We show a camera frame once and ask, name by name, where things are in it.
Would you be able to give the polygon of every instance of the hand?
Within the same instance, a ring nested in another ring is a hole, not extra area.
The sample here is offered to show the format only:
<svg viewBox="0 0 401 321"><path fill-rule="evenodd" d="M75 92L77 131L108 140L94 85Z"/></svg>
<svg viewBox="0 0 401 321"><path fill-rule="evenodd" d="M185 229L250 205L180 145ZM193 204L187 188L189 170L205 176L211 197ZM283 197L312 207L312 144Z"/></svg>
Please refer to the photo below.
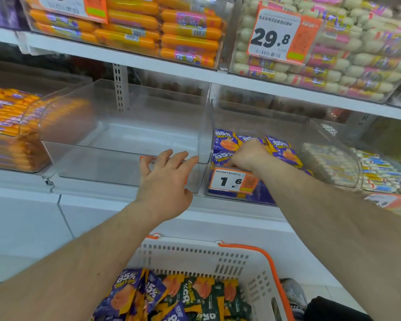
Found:
<svg viewBox="0 0 401 321"><path fill-rule="evenodd" d="M255 172L258 163L264 158L269 160L271 157L265 145L262 145L258 140L249 140L239 147L226 166L236 166Z"/></svg>
<svg viewBox="0 0 401 321"><path fill-rule="evenodd" d="M135 201L142 203L158 223L180 215L193 199L193 194L184 184L199 157L194 156L181 163L188 152L176 153L170 159L172 153L172 150L167 150L159 154L153 171L149 168L153 159L151 156L140 162L141 183Z"/></svg>

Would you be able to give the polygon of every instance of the shoe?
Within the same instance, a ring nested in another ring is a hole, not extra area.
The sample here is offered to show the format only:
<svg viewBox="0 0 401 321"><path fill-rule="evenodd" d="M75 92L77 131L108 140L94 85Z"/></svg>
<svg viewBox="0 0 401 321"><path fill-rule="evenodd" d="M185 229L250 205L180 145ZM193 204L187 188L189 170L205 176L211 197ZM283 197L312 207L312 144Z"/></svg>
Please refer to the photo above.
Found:
<svg viewBox="0 0 401 321"><path fill-rule="evenodd" d="M281 279L280 282L285 291L286 297L289 300L289 306L293 311L294 319L302 321L307 308L305 292L300 284L292 278Z"/></svg>

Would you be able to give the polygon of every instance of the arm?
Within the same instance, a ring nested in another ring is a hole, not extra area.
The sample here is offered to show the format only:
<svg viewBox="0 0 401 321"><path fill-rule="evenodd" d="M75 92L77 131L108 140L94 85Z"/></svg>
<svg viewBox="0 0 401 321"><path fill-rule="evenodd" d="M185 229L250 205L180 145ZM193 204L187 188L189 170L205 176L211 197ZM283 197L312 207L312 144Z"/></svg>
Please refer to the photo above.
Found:
<svg viewBox="0 0 401 321"><path fill-rule="evenodd" d="M306 175L256 140L230 163L264 181L303 243L374 320L401 320L401 217Z"/></svg>
<svg viewBox="0 0 401 321"><path fill-rule="evenodd" d="M0 284L0 320L88 320L149 232L192 202L184 183L198 157L171 154L152 172L151 158L141 162L136 200L121 212Z"/></svg>

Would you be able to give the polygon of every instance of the forearm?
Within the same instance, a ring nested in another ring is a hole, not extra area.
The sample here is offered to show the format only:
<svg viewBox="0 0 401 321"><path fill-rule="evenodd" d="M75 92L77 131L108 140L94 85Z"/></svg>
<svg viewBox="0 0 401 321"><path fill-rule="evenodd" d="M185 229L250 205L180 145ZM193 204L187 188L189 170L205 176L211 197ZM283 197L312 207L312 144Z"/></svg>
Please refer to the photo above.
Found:
<svg viewBox="0 0 401 321"><path fill-rule="evenodd" d="M87 320L156 226L142 204L131 203L0 284L0 319Z"/></svg>
<svg viewBox="0 0 401 321"><path fill-rule="evenodd" d="M370 316L401 320L401 217L270 156L254 173L296 234Z"/></svg>

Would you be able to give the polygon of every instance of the shopping basket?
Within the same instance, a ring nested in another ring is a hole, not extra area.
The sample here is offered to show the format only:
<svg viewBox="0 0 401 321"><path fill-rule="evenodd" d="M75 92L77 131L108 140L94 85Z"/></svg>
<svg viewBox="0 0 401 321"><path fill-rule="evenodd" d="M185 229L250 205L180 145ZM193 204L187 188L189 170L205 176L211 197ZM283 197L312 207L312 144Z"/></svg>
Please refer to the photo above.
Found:
<svg viewBox="0 0 401 321"><path fill-rule="evenodd" d="M252 306L253 321L294 321L272 258L257 247L148 236L128 263L156 274L238 278L242 297Z"/></svg>

